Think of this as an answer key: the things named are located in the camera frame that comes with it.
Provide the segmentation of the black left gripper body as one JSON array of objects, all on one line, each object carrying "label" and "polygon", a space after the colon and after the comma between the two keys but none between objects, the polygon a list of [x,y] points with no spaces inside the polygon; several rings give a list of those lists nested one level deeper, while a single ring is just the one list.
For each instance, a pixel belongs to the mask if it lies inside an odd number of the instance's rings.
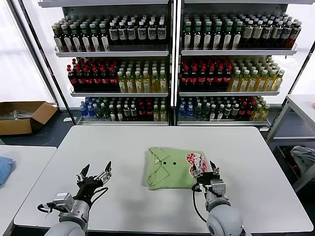
[{"label": "black left gripper body", "polygon": [[91,202],[95,191],[103,186],[102,180],[96,179],[96,176],[83,177],[82,180],[77,181],[79,191],[73,197],[74,200],[81,200],[84,202]]}]

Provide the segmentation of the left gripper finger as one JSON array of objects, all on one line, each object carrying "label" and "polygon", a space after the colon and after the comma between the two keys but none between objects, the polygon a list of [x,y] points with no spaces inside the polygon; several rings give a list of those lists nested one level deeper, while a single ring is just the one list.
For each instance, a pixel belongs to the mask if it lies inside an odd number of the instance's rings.
[{"label": "left gripper finger", "polygon": [[105,184],[110,179],[110,177],[112,176],[111,164],[112,164],[112,162],[109,161],[108,164],[106,165],[104,171],[102,171],[97,177],[95,177],[95,180],[101,181],[103,184]]},{"label": "left gripper finger", "polygon": [[87,177],[87,173],[89,171],[89,168],[90,168],[90,164],[86,165],[82,170],[81,172],[76,175],[78,180],[77,180],[77,183],[79,182],[82,182],[86,177]]}]

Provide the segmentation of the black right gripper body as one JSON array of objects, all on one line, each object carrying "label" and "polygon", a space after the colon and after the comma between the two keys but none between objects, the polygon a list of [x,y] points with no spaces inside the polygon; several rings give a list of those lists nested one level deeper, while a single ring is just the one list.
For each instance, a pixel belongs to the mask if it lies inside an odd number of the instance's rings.
[{"label": "black right gripper body", "polygon": [[216,174],[215,172],[203,172],[197,177],[197,183],[203,185],[211,185],[212,180],[220,178],[220,174]]}]

